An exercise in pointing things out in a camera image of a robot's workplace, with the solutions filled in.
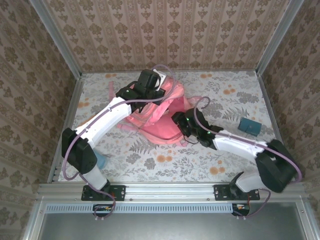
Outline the pink school backpack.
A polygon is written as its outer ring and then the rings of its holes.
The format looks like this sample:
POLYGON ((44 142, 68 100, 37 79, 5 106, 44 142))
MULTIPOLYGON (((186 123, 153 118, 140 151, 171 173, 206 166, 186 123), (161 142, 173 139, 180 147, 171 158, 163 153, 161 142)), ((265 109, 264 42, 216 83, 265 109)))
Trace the pink school backpack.
POLYGON ((186 112, 193 108, 201 98, 194 96, 187 98, 185 88, 178 80, 174 82, 172 77, 167 77, 161 88, 167 93, 173 92, 160 105, 147 103, 141 112, 135 111, 124 120, 126 124, 118 123, 117 128, 126 132, 139 132, 147 140, 156 145, 176 144, 181 147, 188 145, 178 126, 172 120, 177 112, 186 112))

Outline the teal pouch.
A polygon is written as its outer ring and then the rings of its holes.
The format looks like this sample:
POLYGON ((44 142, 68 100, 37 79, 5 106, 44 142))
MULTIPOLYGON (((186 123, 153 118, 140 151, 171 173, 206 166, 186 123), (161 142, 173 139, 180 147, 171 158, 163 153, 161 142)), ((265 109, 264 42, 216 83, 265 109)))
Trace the teal pouch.
POLYGON ((242 117, 240 119, 238 130, 257 137, 261 132, 262 124, 254 120, 242 117))

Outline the light blue pencil case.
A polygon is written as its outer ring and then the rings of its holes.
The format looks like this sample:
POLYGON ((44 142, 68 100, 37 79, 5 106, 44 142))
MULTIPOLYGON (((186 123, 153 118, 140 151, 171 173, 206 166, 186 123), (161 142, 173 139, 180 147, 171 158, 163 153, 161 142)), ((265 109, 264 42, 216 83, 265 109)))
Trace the light blue pencil case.
POLYGON ((106 164, 107 164, 107 161, 109 159, 109 156, 108 155, 105 155, 105 154, 101 154, 99 152, 95 152, 95 155, 96 155, 96 158, 97 158, 97 166, 100 170, 102 170, 106 164))

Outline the grey metal sheet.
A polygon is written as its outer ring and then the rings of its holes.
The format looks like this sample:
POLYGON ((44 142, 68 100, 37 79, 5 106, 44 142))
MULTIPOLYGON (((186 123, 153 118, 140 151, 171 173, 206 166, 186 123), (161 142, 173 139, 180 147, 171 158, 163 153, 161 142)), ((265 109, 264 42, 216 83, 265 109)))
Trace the grey metal sheet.
POLYGON ((307 240, 295 213, 287 220, 260 214, 246 220, 228 214, 48 214, 39 240, 307 240))

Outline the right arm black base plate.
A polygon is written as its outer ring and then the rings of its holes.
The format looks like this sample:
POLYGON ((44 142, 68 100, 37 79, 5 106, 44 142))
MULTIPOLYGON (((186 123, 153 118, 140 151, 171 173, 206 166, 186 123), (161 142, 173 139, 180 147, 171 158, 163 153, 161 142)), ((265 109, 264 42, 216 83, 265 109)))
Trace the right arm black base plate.
POLYGON ((215 184, 213 193, 216 201, 258 201, 261 199, 257 189, 244 192, 231 184, 215 184))

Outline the aluminium side rail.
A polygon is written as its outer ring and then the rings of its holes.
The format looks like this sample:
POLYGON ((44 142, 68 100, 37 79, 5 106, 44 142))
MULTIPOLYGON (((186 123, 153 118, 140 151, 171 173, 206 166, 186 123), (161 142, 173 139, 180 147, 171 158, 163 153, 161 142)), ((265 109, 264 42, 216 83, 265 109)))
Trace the aluminium side rail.
MULTIPOLYGON (((74 122, 75 115, 78 108, 78 103, 80 101, 80 97, 83 91, 85 79, 86 79, 86 74, 82 73, 80 75, 80 78, 75 83, 61 133, 63 133, 63 131, 66 128, 71 128, 73 126, 73 122, 74 122)), ((55 182, 59 179, 59 174, 62 168, 63 160, 64 158, 62 157, 62 134, 61 134, 56 147, 54 157, 53 157, 50 172, 48 175, 48 179, 47 179, 48 184, 55 182)))
POLYGON ((293 159, 292 155, 284 146, 284 143, 280 134, 280 130, 276 122, 275 114, 274 114, 266 87, 264 85, 262 76, 257 74, 257 79, 258 79, 259 86, 261 88, 262 96, 264 98, 265 105, 266 105, 268 115, 271 121, 271 125, 273 128, 273 132, 275 135, 275 139, 270 140, 267 143, 267 151, 274 154, 276 158, 281 159, 282 162, 285 162, 290 168, 293 169, 294 175, 288 182, 289 185, 293 185, 297 182, 297 180, 300 179, 299 176, 301 175, 301 171, 298 169, 299 167, 297 166, 297 163, 293 159))

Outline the long aluminium mounting rail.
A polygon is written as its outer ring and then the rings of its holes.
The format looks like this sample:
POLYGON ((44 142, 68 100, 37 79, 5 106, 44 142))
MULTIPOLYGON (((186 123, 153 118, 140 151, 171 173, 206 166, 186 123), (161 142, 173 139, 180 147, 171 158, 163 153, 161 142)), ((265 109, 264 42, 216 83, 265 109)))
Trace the long aluminium mounting rail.
MULTIPOLYGON (((83 186, 80 181, 61 181, 39 185, 35 201, 75 203, 81 200, 83 186)), ((221 182, 114 182, 111 185, 126 187, 125 202, 214 202, 214 185, 221 182)), ((298 202, 307 200, 302 183, 289 185, 282 193, 273 192, 271 203, 298 202)))

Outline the aluminium frame post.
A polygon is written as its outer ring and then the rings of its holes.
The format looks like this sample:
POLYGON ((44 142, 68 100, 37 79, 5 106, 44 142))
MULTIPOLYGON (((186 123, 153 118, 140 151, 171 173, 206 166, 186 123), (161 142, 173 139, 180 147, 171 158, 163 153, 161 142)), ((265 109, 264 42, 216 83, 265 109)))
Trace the aluminium frame post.
POLYGON ((256 74, 260 77, 266 70, 268 64, 270 63, 272 57, 275 55, 277 48, 285 37, 289 27, 291 26, 294 18, 299 12, 304 0, 290 0, 275 31, 267 44, 256 68, 256 74))
POLYGON ((79 80, 82 71, 72 55, 71 49, 68 47, 67 42, 63 38, 63 34, 59 31, 58 25, 55 23, 52 14, 46 7, 44 0, 29 0, 44 24, 47 32, 50 34, 53 42, 57 46, 60 54, 68 65, 73 76, 79 80))

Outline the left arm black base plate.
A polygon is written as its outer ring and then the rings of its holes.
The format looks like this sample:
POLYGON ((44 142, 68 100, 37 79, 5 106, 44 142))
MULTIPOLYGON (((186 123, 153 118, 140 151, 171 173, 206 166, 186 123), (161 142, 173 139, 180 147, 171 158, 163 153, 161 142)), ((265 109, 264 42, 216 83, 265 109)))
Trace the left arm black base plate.
MULTIPOLYGON (((126 196, 126 186, 125 185, 110 185, 101 189, 101 191, 106 192, 113 196, 116 201, 124 201, 126 196)), ((111 198, 105 194, 98 193, 94 191, 90 186, 85 185, 82 189, 81 194, 82 201, 111 201, 111 198)))

